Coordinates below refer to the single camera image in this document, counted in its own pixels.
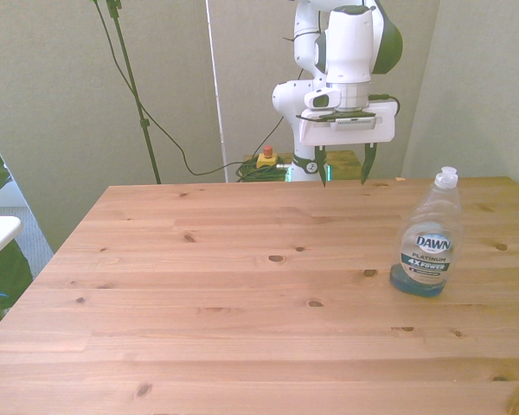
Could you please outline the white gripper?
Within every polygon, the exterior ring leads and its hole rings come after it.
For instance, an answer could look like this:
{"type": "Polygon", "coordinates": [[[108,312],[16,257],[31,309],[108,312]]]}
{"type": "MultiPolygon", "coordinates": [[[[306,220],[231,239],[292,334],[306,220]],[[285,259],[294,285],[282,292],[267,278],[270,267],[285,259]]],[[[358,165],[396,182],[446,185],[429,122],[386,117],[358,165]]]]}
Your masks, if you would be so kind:
{"type": "Polygon", "coordinates": [[[298,116],[298,138],[302,145],[315,147],[315,162],[321,182],[326,186],[326,149],[328,145],[365,144],[361,184],[368,180],[377,151],[377,143],[393,140],[395,134],[395,102],[371,103],[369,116],[336,118],[332,110],[306,109],[298,116]]]}

